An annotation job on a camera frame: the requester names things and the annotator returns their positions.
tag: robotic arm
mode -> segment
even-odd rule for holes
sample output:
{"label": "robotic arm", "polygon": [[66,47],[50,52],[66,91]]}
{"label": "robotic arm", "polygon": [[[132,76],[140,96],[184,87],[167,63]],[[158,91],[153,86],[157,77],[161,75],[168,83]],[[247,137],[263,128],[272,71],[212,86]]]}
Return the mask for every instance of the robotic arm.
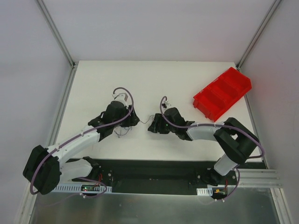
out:
{"label": "robotic arm", "polygon": [[[23,175],[30,182],[33,179],[34,187],[41,194],[48,194],[59,182],[77,177],[97,179],[100,168],[90,157],[83,157],[83,159],[75,162],[66,162],[81,150],[111,135],[114,128],[118,126],[130,127],[138,124],[139,118],[133,109],[130,115],[122,122],[107,125],[124,118],[133,106],[127,105],[128,96],[126,93],[114,94],[113,97],[114,100],[107,106],[106,111],[88,122],[77,134],[47,148],[39,145],[32,150]],[[33,178],[39,164],[46,156],[48,158],[39,168],[35,178]]]}
{"label": "robotic arm", "polygon": [[[250,157],[256,148],[256,143],[252,139],[259,142],[258,138],[235,118],[228,118],[225,122],[216,125],[201,126],[199,122],[185,121],[178,109],[167,102],[162,104],[161,112],[174,126],[169,124],[161,113],[156,113],[148,131],[160,134],[173,132],[182,140],[217,141],[224,150],[224,155],[214,167],[200,177],[206,184],[218,186],[230,170],[244,164]],[[251,139],[236,129],[246,133]]]}

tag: black mounting plate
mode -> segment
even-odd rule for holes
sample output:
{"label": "black mounting plate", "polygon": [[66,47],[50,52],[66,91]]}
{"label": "black mounting plate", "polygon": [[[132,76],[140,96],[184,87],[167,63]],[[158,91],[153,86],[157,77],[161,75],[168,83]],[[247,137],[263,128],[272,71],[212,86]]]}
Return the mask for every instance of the black mounting plate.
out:
{"label": "black mounting plate", "polygon": [[[94,160],[100,165],[102,182],[112,186],[112,192],[163,195],[197,195],[197,188],[206,188],[200,176],[215,164],[214,161]],[[248,162],[239,168],[266,167],[262,162]],[[237,179],[233,176],[235,172],[230,171],[220,185],[225,185],[225,179],[229,185],[235,185]]]}

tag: white tabletop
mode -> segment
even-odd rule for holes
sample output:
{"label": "white tabletop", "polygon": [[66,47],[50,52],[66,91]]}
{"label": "white tabletop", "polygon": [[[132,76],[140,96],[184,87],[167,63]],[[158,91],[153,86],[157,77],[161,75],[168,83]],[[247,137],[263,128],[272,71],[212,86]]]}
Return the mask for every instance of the white tabletop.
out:
{"label": "white tabletop", "polygon": [[[185,120],[211,123],[193,107],[193,96],[229,67],[235,67],[235,64],[80,61],[57,141],[79,132],[91,119],[104,111],[113,100],[113,89],[119,86],[132,93],[136,114],[143,122],[147,121],[150,115],[160,113],[159,103],[162,96],[166,95]],[[235,103],[217,122],[225,121],[228,117],[235,117],[253,131],[244,98]],[[120,138],[113,133],[81,151],[75,158],[90,156],[95,159],[216,161],[224,154],[217,142],[183,141],[173,133],[150,133],[147,131],[149,124],[150,122],[139,123]],[[258,154],[256,148],[252,155]]]}

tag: cable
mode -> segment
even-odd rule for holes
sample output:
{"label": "cable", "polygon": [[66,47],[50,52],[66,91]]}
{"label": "cable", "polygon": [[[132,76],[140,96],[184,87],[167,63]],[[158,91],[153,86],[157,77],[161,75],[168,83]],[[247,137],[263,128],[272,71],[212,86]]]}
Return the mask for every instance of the cable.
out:
{"label": "cable", "polygon": [[118,134],[116,131],[114,131],[114,133],[117,134],[117,137],[118,137],[118,138],[120,138],[121,136],[124,136],[124,135],[128,134],[128,132],[129,132],[130,130],[132,130],[133,128],[132,128],[132,127],[128,127],[128,129],[126,129],[126,128],[124,127],[124,129],[127,131],[127,132],[124,133],[124,134],[121,134],[121,132]]}
{"label": "cable", "polygon": [[155,115],[150,115],[149,119],[146,122],[143,122],[140,120],[141,123],[146,124],[150,121],[150,119],[153,119],[155,117]]}
{"label": "cable", "polygon": [[225,180],[225,191],[228,192],[228,180]]}
{"label": "cable", "polygon": [[231,197],[231,195],[235,192],[235,190],[238,188],[239,186],[239,183],[240,183],[240,178],[241,178],[241,175],[240,175],[240,171],[238,169],[235,169],[237,172],[238,172],[238,181],[237,181],[237,184],[235,185],[235,188],[232,190],[232,192],[229,193],[229,195],[227,195],[224,199],[228,199],[229,197]]}
{"label": "cable", "polygon": [[[99,196],[103,195],[104,193],[106,193],[106,191],[107,191],[107,189],[108,189],[107,186],[106,186],[105,184],[103,184],[101,181],[94,181],[94,180],[90,180],[90,179],[87,179],[87,178],[84,178],[84,177],[79,177],[79,179],[84,180],[84,181],[94,182],[94,183],[97,183],[98,186],[99,186],[99,185],[103,185],[103,186],[105,187],[105,190],[104,190],[103,192],[98,193],[98,194],[95,195],[95,196],[84,195],[83,198],[94,198],[94,197],[99,197]],[[36,216],[36,220],[35,220],[35,224],[37,223],[38,209],[39,209],[40,207],[51,207],[51,206],[60,204],[60,203],[64,202],[65,200],[67,200],[67,199],[69,199],[69,198],[71,198],[71,197],[73,197],[73,196],[75,196],[75,195],[82,195],[82,193],[74,193],[74,194],[68,195],[68,196],[65,197],[64,199],[62,199],[62,200],[60,200],[60,201],[58,201],[58,202],[52,203],[52,204],[40,204],[40,203],[37,201],[36,205],[38,205],[38,206],[36,206],[36,214],[35,214],[35,216]]]}
{"label": "cable", "polygon": [[161,102],[160,102],[160,112],[161,112],[163,118],[166,120],[166,122],[168,124],[170,124],[170,125],[172,125],[172,126],[174,126],[176,128],[191,128],[191,127],[199,127],[199,126],[215,126],[215,127],[224,127],[224,128],[233,129],[233,130],[238,131],[241,134],[245,135],[247,138],[249,138],[250,140],[252,140],[261,149],[261,154],[260,155],[251,156],[248,159],[261,158],[261,157],[263,157],[265,155],[265,149],[262,147],[262,145],[258,141],[256,141],[254,138],[252,138],[249,134],[247,134],[242,129],[240,129],[240,128],[229,126],[229,125],[221,125],[221,124],[198,124],[198,125],[190,125],[190,126],[178,126],[178,125],[175,125],[175,124],[171,123],[166,118],[166,116],[164,115],[163,110],[162,110],[162,107],[163,107],[162,104],[163,104],[164,100],[167,100],[167,96],[163,96],[162,99],[161,99]]}
{"label": "cable", "polygon": [[125,91],[129,94],[129,96],[130,96],[130,98],[131,98],[131,101],[132,101],[131,109],[129,110],[129,112],[127,113],[127,115],[124,116],[123,118],[121,118],[121,119],[119,119],[119,120],[117,120],[117,121],[111,122],[111,123],[109,123],[109,124],[104,124],[104,125],[100,125],[100,126],[91,128],[91,129],[89,129],[89,130],[83,132],[83,134],[78,134],[78,135],[72,137],[71,139],[67,140],[65,143],[61,144],[61,145],[58,147],[58,149],[57,149],[57,148],[53,149],[53,151],[51,151],[48,155],[46,155],[46,156],[43,158],[43,160],[38,164],[38,166],[37,166],[37,168],[36,168],[36,170],[35,170],[35,172],[34,172],[34,174],[33,174],[33,176],[32,176],[31,183],[30,183],[30,188],[29,188],[30,193],[31,193],[32,195],[36,195],[36,194],[39,192],[39,191],[36,191],[36,192],[33,191],[33,184],[34,184],[34,181],[35,181],[35,179],[36,179],[36,175],[37,175],[38,171],[40,170],[41,166],[44,164],[44,162],[45,162],[45,161],[46,161],[46,160],[47,160],[53,153],[55,153],[56,151],[58,151],[58,150],[61,149],[62,147],[66,146],[67,144],[69,144],[70,142],[74,141],[75,139],[81,137],[81,136],[84,135],[84,134],[87,134],[87,133],[89,133],[89,132],[92,132],[93,130],[96,130],[96,129],[98,129],[98,128],[103,128],[103,127],[107,127],[107,126],[110,126],[110,125],[115,125],[115,124],[117,124],[117,123],[122,122],[122,121],[125,120],[128,116],[130,116],[131,112],[132,112],[133,109],[134,109],[134,100],[133,100],[133,96],[132,96],[132,94],[129,92],[129,90],[127,90],[127,89],[124,88],[124,87],[117,87],[116,89],[113,90],[113,94],[115,94],[115,91],[116,91],[116,90],[120,90],[120,89],[121,89],[121,90],[125,90]]}

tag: white wall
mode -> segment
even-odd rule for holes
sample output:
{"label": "white wall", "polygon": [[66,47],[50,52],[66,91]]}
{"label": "white wall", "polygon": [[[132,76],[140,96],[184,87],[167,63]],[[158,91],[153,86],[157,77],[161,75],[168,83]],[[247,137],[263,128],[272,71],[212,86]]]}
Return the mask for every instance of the white wall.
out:
{"label": "white wall", "polygon": [[70,66],[33,0],[0,6],[0,223],[12,223],[33,147],[45,144]]}
{"label": "white wall", "polygon": [[299,1],[283,1],[242,72],[271,168],[279,170],[294,223],[299,222]]}
{"label": "white wall", "polygon": [[75,61],[238,62],[273,0],[44,0]]}

